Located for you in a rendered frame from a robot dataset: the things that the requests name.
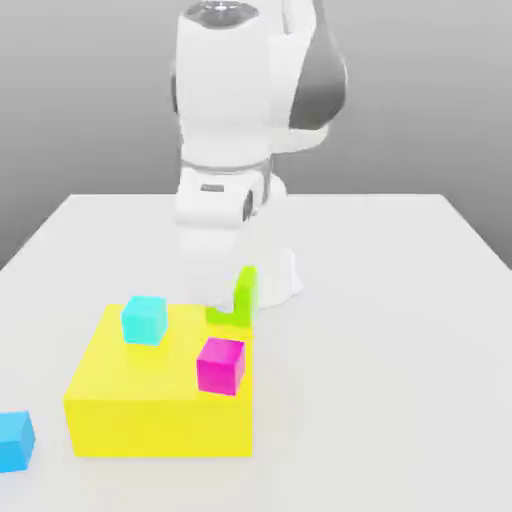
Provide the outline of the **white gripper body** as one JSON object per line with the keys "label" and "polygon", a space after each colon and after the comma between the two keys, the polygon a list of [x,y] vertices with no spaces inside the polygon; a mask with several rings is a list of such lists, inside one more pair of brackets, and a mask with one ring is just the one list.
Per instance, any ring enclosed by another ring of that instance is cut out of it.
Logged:
{"label": "white gripper body", "polygon": [[188,304],[234,309],[234,229],[177,225],[176,297]]}

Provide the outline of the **small green cube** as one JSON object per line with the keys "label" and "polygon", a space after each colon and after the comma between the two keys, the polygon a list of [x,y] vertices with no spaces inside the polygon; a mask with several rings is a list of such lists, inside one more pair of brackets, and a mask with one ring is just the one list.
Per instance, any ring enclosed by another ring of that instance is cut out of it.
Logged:
{"label": "small green cube", "polygon": [[256,305],[257,270],[253,266],[245,266],[238,276],[234,289],[233,311],[226,313],[213,307],[207,307],[206,321],[214,325],[250,328]]}

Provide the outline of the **small cyan cube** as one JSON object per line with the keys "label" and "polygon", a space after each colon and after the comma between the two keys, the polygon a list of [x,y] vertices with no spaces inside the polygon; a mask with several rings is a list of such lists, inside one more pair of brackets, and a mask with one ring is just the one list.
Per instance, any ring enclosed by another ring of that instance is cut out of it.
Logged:
{"label": "small cyan cube", "polygon": [[126,343],[158,346],[168,326],[166,300],[152,296],[131,297],[121,313],[121,324]]}

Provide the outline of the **small magenta cube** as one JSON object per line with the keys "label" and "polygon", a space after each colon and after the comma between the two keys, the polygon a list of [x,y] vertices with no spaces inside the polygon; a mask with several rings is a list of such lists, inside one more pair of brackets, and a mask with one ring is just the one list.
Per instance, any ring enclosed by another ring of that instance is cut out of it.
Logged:
{"label": "small magenta cube", "polygon": [[245,343],[210,337],[196,360],[200,391],[235,396],[245,373]]}

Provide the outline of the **small blue cube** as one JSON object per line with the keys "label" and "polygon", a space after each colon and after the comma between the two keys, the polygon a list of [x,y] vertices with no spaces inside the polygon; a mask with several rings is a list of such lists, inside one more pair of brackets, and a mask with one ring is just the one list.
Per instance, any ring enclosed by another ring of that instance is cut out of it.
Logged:
{"label": "small blue cube", "polygon": [[26,470],[35,445],[28,411],[0,413],[0,473]]}

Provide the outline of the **large yellow box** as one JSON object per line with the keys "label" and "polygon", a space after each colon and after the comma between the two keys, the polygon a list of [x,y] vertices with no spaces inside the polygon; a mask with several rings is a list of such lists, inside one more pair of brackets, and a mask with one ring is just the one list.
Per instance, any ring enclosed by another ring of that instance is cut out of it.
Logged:
{"label": "large yellow box", "polygon": [[[197,305],[171,305],[157,346],[124,341],[122,308],[105,307],[64,394],[78,457],[249,457],[253,438],[253,331],[211,325]],[[196,359],[210,337],[245,345],[234,396],[197,385]]]}

